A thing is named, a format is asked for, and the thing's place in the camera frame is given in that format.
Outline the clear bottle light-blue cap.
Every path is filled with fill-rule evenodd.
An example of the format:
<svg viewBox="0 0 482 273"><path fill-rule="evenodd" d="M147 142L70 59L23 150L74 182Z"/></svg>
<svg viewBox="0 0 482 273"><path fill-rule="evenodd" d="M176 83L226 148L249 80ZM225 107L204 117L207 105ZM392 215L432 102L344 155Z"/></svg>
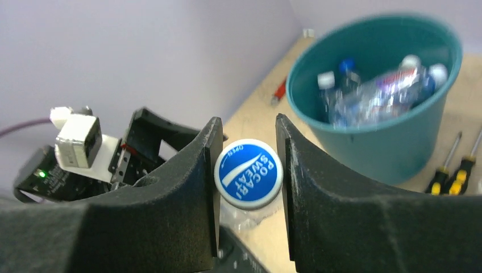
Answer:
<svg viewBox="0 0 482 273"><path fill-rule="evenodd" d="M321 121L330 123L330 104L333 94L336 93L335 75L333 71L324 72L318 75L317 83L319 88Z"/></svg>

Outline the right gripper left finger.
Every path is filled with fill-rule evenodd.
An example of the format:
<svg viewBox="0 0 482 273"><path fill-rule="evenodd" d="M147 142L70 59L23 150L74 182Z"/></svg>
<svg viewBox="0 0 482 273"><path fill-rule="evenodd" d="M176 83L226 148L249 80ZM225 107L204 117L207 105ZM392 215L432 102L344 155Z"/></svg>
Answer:
<svg viewBox="0 0 482 273"><path fill-rule="evenodd" d="M2 272L202 272L215 265L223 147L214 117L188 146L163 145L151 174L181 175L74 202L1 209Z"/></svg>

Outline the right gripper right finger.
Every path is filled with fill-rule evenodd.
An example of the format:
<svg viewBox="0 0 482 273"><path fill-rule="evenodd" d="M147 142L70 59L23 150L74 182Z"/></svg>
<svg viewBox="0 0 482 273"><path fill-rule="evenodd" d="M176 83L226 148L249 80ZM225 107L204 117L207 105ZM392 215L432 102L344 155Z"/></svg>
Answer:
<svg viewBox="0 0 482 273"><path fill-rule="evenodd" d="M481 197L371 180L276 117L289 257L297 272L480 272Z"/></svg>

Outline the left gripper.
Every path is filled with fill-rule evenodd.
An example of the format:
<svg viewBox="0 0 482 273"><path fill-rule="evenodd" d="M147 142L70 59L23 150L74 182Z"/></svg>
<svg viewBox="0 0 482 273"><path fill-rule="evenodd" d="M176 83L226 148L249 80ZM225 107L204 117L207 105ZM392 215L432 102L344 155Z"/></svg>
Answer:
<svg viewBox="0 0 482 273"><path fill-rule="evenodd" d="M134 111L109 165L109 171L113 174L111 183L154 185L180 178L181 175L162 178L158 173L151 174L167 162L159 155L159 149L165 143L179 152L199 133L199 130L162 118L146 107Z"/></svg>

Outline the clear bottle blue-orange label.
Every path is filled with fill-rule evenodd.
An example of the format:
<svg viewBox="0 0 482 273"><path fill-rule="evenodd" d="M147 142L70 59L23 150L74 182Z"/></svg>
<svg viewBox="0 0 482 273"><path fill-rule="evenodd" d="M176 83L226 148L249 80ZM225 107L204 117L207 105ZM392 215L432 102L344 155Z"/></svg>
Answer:
<svg viewBox="0 0 482 273"><path fill-rule="evenodd" d="M448 79L448 70L445 65L438 63L433 64L425 69L421 80L419 81L416 99L413 107L430 98Z"/></svg>

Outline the teal plastic bin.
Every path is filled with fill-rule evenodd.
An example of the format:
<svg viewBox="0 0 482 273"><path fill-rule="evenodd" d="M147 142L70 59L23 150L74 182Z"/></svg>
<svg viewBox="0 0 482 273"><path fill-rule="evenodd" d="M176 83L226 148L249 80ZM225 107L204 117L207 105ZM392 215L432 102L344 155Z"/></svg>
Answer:
<svg viewBox="0 0 482 273"><path fill-rule="evenodd" d="M398 118L370 126L338 128L321 121L318 74L350 57L362 78L372 79L409 54L424 65L441 63L448 69L447 82L434 95ZM462 60L457 33L439 19L413 13L365 17L332 30L302 53L288 74L286 97L331 157L370 179L396 185L431 158Z"/></svg>

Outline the clear bottle white cap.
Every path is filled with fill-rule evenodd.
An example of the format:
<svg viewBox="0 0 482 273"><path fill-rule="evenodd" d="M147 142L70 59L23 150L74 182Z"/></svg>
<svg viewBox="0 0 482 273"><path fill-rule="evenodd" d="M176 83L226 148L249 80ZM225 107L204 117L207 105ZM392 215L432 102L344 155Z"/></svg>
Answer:
<svg viewBox="0 0 482 273"><path fill-rule="evenodd" d="M253 229L282 208L284 169L278 154L258 139L240 139L224 148L214 166L221 195L222 225Z"/></svg>

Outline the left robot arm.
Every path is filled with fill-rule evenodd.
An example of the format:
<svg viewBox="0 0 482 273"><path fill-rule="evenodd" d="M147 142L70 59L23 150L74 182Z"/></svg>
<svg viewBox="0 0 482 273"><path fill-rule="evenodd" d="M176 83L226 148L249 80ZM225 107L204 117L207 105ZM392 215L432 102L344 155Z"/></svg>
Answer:
<svg viewBox="0 0 482 273"><path fill-rule="evenodd" d="M48 120L59 131L55 144L39 148L14 181L23 203L76 201L131 187L166 162L163 145L179 151L198 135L146 107L133 112L120 138L103 134L89 107L54 107Z"/></svg>

